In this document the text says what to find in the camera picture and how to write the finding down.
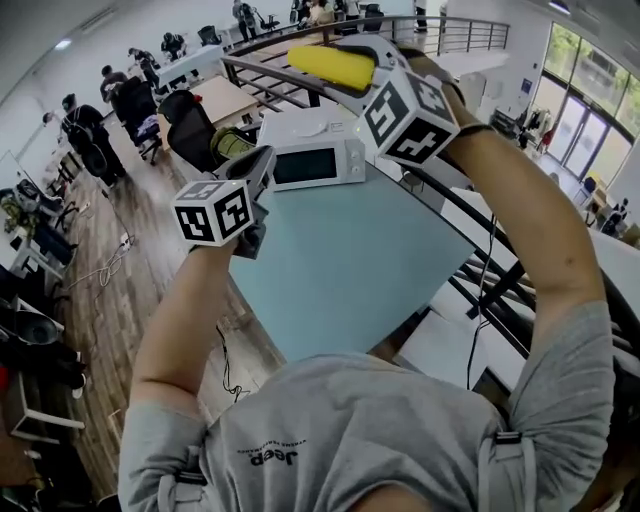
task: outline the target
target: yellow object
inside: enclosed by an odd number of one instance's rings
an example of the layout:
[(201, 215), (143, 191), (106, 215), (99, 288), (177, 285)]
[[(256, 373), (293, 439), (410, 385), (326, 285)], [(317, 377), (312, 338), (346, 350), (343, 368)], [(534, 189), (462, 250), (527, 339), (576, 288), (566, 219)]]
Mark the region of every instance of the yellow object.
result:
[(373, 59), (326, 46), (297, 46), (289, 50), (291, 66), (333, 84), (364, 91), (375, 70)]

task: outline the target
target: person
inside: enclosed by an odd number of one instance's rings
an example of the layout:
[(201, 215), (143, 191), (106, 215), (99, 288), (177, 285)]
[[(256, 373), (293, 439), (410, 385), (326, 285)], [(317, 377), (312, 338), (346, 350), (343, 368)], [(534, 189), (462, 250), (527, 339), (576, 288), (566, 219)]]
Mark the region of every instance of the person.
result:
[(102, 101), (105, 103), (110, 103), (111, 108), (116, 114), (118, 120), (123, 123), (127, 134), (132, 142), (136, 141), (136, 130), (135, 127), (129, 126), (126, 123), (125, 113), (122, 111), (123, 109), (119, 107), (118, 104), (118, 91), (120, 87), (128, 80), (127, 75), (122, 71), (113, 71), (111, 66), (104, 66), (102, 68), (102, 84), (100, 85), (100, 95), (102, 96)]
[(160, 96), (169, 94), (169, 88), (166, 85), (158, 87), (160, 85), (160, 77), (156, 74), (156, 70), (160, 69), (160, 64), (150, 52), (138, 48), (129, 48), (129, 57), (133, 57), (136, 64), (140, 66), (140, 70), (147, 82), (153, 85), (156, 94)]
[[(437, 68), (424, 56), (410, 64), (422, 76)], [(460, 126), (477, 123), (452, 86), (443, 91)], [(123, 509), (483, 511), (488, 497), (490, 510), (567, 511), (581, 499), (607, 447), (615, 379), (591, 239), (564, 193), (502, 136), (476, 131), (446, 153), (536, 289), (531, 353), (508, 417), (479, 394), (373, 357), (324, 355), (286, 366), (208, 428), (197, 396), (234, 244), (197, 248), (137, 354)], [(496, 443), (509, 439), (517, 444), (501, 444), (498, 457)], [(189, 485), (193, 471), (202, 478)]]
[(78, 106), (75, 94), (65, 96), (62, 106), (67, 113), (62, 120), (62, 129), (69, 143), (89, 173), (100, 178), (107, 187), (113, 187), (118, 178), (127, 173), (109, 143), (109, 132), (102, 125), (104, 117), (91, 105)]
[(0, 200), (0, 208), (7, 214), (4, 222), (5, 233), (12, 233), (16, 228), (23, 228), (27, 240), (33, 240), (42, 250), (49, 252), (63, 266), (69, 265), (73, 259), (73, 251), (77, 244), (69, 244), (64, 237), (47, 224), (38, 212), (28, 212), (20, 205), (15, 192), (7, 192)]
[(586, 210), (582, 213), (582, 218), (584, 220), (585, 225), (588, 228), (593, 227), (598, 221), (598, 212), (600, 211), (600, 207), (596, 202), (592, 202)]
[(233, 17), (238, 20), (238, 28), (242, 33), (242, 39), (245, 43), (249, 42), (249, 35), (247, 30), (251, 32), (251, 39), (255, 39), (256, 34), (256, 19), (253, 16), (253, 9), (249, 4), (245, 4), (242, 0), (233, 0), (233, 7), (231, 8)]
[(103, 77), (102, 84), (100, 84), (100, 95), (102, 96), (102, 101), (105, 103), (111, 103), (116, 116), (118, 116), (118, 119), (122, 121), (121, 113), (118, 114), (114, 99), (118, 96), (118, 90), (122, 84), (127, 81), (127, 75), (122, 71), (114, 72), (111, 66), (103, 67), (101, 73)]
[(333, 7), (327, 0), (313, 0), (313, 7), (311, 7), (311, 13), (309, 15), (309, 24), (315, 25), (328, 25), (333, 23), (334, 12)]
[(622, 205), (616, 204), (611, 211), (611, 215), (602, 225), (602, 232), (605, 235), (617, 238), (620, 223), (627, 218), (629, 210), (629, 199), (626, 197), (622, 200)]
[(178, 60), (185, 55), (187, 51), (187, 43), (180, 34), (172, 34), (167, 32), (160, 45), (160, 50), (168, 57), (171, 62)]

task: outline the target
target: wall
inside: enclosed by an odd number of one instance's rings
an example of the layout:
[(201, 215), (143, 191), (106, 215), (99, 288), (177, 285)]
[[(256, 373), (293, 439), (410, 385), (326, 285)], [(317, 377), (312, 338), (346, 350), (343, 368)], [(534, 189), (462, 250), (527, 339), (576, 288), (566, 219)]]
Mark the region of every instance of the wall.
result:
[[(289, 24), (290, 0), (252, 0), (266, 19), (277, 15), (282, 26)], [(109, 64), (126, 71), (133, 64), (130, 47), (150, 51), (162, 62), (160, 44), (165, 32), (185, 36), (190, 49), (200, 47), (197, 31), (205, 25), (218, 29), (236, 24), (231, 0), (153, 0), (118, 12), (111, 20), (87, 36), (78, 38), (64, 51), (53, 52), (34, 73), (44, 91), (47, 108), (59, 108), (62, 98), (73, 92), (81, 103), (103, 113), (110, 107), (102, 101), (100, 70)]]
[(640, 225), (640, 142), (637, 140), (607, 192), (618, 202), (628, 198), (629, 215)]

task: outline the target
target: shoulder strap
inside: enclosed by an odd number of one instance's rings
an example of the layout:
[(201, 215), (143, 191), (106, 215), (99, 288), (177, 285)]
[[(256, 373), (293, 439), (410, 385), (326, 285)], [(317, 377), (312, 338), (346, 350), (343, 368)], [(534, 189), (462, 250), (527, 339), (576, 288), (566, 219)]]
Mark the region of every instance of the shoulder strap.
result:
[(524, 512), (535, 512), (537, 466), (535, 447), (530, 438), (523, 437), (519, 432), (498, 432), (482, 442), (478, 458), (478, 512), (495, 510), (491, 496), (506, 496), (510, 492), (507, 487), (511, 482), (506, 478), (493, 481), (495, 476), (502, 477), (501, 472), (493, 470), (496, 466), (507, 464), (507, 461), (513, 463), (514, 458), (520, 458), (524, 464)]

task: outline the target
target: window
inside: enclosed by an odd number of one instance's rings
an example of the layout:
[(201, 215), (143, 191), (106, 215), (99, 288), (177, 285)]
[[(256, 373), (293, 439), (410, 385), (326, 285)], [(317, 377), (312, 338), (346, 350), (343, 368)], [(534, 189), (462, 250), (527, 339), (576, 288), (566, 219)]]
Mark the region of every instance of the window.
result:
[(564, 100), (566, 92), (567, 90), (564, 87), (560, 87), (558, 84), (543, 76), (540, 78), (538, 91), (533, 100), (534, 108), (548, 110), (551, 113), (551, 118), (555, 121), (558, 119), (558, 114), (562, 107), (562, 100)]
[(609, 128), (598, 155), (591, 164), (589, 175), (609, 186), (631, 151), (631, 144), (615, 128)]
[(622, 105), (616, 119), (634, 137), (638, 136), (640, 133), (640, 80), (634, 76), (629, 77), (629, 86), (622, 98)]
[(568, 82), (578, 55), (579, 44), (580, 36), (554, 23), (544, 68)]
[(571, 85), (613, 115), (628, 78), (628, 71), (591, 43), (582, 40)]

